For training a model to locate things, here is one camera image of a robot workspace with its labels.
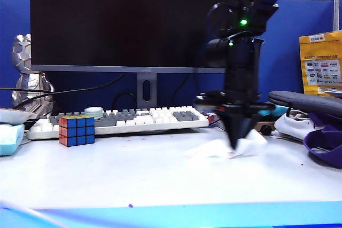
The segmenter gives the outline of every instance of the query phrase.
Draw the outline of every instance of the monitor bezel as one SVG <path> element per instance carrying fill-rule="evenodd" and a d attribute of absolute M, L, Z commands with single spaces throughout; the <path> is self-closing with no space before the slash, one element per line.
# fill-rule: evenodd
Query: monitor bezel
<path fill-rule="evenodd" d="M 31 65 L 36 71 L 57 72 L 129 72 L 129 73 L 224 73 L 224 68 L 206 67 L 128 67 L 88 65 Z"/>

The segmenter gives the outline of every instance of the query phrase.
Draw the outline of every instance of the mechanical keyboard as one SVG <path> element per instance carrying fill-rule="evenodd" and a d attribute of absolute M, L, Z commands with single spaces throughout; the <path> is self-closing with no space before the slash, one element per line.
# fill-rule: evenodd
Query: mechanical keyboard
<path fill-rule="evenodd" d="M 40 118 L 26 132 L 27 139 L 57 139 L 58 120 L 61 116 L 83 115 L 84 113 L 59 113 L 57 116 Z M 209 125 L 206 116 L 200 114 L 192 106 L 124 109 L 103 111 L 103 117 L 95 119 L 96 135 L 116 133 L 145 132 L 180 128 L 199 128 Z"/>

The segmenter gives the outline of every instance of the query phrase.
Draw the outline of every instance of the purple object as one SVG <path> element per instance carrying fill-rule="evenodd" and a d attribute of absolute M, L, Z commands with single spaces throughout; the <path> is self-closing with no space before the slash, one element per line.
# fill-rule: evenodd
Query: purple object
<path fill-rule="evenodd" d="M 327 164 L 342 168 L 342 119 L 332 115 L 309 114 L 315 125 L 325 127 L 310 132 L 303 140 L 308 150 Z M 323 148 L 326 152 L 319 153 L 315 148 Z"/>

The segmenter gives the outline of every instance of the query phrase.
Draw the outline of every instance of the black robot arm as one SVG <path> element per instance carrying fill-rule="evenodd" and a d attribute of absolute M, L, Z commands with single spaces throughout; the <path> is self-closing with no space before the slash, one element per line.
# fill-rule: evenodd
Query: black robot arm
<path fill-rule="evenodd" d="M 258 71 L 263 40 L 255 36 L 266 31 L 267 21 L 278 9 L 276 1 L 231 0 L 225 3 L 224 26 L 216 32 L 217 39 L 207 45 L 209 65 L 226 68 L 224 89 L 201 94 L 195 104 L 213 109 L 221 118 L 232 148 L 254 128 L 260 110 L 275 107 L 256 102 L 260 98 Z"/>

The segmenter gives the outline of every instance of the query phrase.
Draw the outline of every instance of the gray cushion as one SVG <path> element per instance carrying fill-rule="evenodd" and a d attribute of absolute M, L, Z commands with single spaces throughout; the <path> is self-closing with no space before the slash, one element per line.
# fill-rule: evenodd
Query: gray cushion
<path fill-rule="evenodd" d="M 272 103 L 293 107 L 304 112 L 316 112 L 342 117 L 342 99 L 305 95 L 303 93 L 273 91 L 269 93 Z"/>

